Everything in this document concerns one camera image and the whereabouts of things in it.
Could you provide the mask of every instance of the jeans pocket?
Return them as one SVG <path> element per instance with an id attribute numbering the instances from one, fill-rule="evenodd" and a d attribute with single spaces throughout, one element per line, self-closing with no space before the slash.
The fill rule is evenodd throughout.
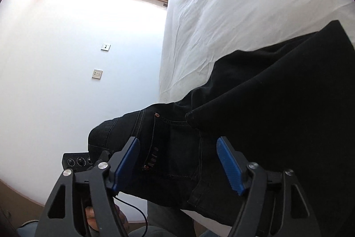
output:
<path id="1" fill-rule="evenodd" d="M 144 169 L 170 178 L 193 178 L 199 165 L 199 132 L 186 121 L 168 120 L 159 113 Z"/>

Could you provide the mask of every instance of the black jeans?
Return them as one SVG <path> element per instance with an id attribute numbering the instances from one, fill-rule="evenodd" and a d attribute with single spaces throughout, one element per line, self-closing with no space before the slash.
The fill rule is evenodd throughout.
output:
<path id="1" fill-rule="evenodd" d="M 141 151 L 132 194 L 196 211 L 232 226 L 244 202 L 216 153 L 227 136 L 266 170 L 292 168 L 323 236 L 334 236 L 355 206 L 355 51 L 338 21 L 320 32 L 219 59 L 208 82 L 182 100 L 106 121 L 89 135 L 89 153 Z"/>

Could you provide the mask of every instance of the wall socket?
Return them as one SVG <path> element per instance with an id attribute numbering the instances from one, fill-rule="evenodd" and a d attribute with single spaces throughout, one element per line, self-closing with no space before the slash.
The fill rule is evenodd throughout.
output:
<path id="1" fill-rule="evenodd" d="M 109 51 L 110 46 L 111 46 L 110 44 L 103 44 L 102 47 L 101 47 L 101 50 L 102 51 Z"/>
<path id="2" fill-rule="evenodd" d="M 92 78 L 93 79 L 101 79 L 102 76 L 102 71 L 99 70 L 94 70 L 93 74 L 92 74 Z"/>

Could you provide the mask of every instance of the black knob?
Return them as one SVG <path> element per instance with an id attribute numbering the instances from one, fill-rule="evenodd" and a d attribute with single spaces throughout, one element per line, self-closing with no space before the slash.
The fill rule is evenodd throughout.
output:
<path id="1" fill-rule="evenodd" d="M 78 162 L 79 166 L 81 166 L 81 167 L 86 165 L 85 159 L 82 157 L 79 157 L 76 161 Z"/>
<path id="2" fill-rule="evenodd" d="M 73 167 L 73 166 L 75 165 L 75 161 L 74 161 L 73 159 L 69 159 L 69 160 L 68 160 L 68 165 L 69 165 L 70 167 Z"/>

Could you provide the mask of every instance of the hand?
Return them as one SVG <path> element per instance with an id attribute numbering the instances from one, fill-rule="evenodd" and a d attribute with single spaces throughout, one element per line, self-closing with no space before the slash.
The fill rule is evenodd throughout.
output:
<path id="1" fill-rule="evenodd" d="M 115 207 L 116 207 L 118 216 L 121 219 L 123 227 L 125 228 L 126 231 L 128 231 L 130 225 L 129 225 L 128 221 L 127 221 L 127 218 L 126 218 L 125 214 L 122 213 L 122 211 L 120 210 L 120 208 L 116 204 L 115 204 Z M 91 228 L 93 228 L 95 231 L 99 231 L 99 227 L 97 226 L 96 219 L 95 219 L 94 208 L 86 207 L 85 208 L 85 213 L 86 213 L 86 218 L 88 220 L 89 226 Z"/>

